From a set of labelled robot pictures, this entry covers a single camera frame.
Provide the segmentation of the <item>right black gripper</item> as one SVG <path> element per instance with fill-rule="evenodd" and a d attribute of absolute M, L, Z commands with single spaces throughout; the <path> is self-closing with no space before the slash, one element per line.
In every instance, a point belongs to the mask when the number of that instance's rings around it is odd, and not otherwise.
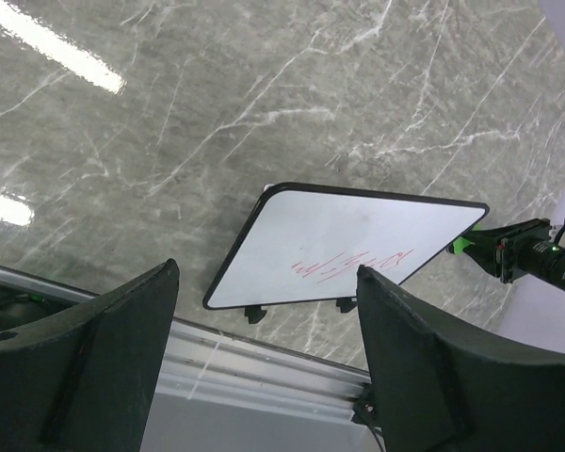
<path fill-rule="evenodd" d="M 543 254 L 549 248 L 550 220 L 535 218 L 489 230 L 472 230 L 465 253 L 486 273 L 498 273 L 501 283 L 524 275 L 542 276 Z"/>

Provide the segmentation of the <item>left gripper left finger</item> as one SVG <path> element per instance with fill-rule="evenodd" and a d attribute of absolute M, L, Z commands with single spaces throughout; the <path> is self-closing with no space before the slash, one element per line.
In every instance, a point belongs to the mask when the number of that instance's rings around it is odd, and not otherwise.
<path fill-rule="evenodd" d="M 168 260 L 82 303 L 0 299 L 0 451 L 137 451 L 179 291 Z"/>

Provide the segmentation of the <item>small black-framed whiteboard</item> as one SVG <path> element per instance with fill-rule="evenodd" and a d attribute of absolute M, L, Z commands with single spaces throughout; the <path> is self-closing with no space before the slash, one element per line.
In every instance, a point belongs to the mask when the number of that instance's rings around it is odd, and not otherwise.
<path fill-rule="evenodd" d="M 202 300 L 210 311 L 323 300 L 351 309 L 359 266 L 402 284 L 489 214 L 484 202 L 285 182 L 263 190 Z"/>

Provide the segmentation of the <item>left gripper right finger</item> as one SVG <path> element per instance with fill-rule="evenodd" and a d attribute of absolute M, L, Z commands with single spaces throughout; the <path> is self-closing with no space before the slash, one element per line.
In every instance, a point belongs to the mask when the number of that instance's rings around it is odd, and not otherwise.
<path fill-rule="evenodd" d="M 565 354 L 475 327 L 361 266 L 375 423 L 390 451 L 565 451 Z"/>

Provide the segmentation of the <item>green whiteboard eraser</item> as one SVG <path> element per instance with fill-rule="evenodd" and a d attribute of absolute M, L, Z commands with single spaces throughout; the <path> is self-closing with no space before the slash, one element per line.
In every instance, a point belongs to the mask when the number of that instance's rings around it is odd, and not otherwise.
<path fill-rule="evenodd" d="M 446 252 L 453 255 L 460 255 L 464 251 L 474 245 L 473 233 L 459 236 L 451 244 L 446 247 Z"/>

